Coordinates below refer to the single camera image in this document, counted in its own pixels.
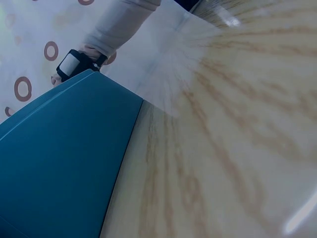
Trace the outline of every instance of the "wood grain surface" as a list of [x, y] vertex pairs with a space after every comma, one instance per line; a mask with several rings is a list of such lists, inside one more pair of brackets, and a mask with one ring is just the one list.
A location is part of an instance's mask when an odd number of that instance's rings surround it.
[[196, 14], [134, 89], [147, 102], [101, 237], [317, 237], [317, 1]]

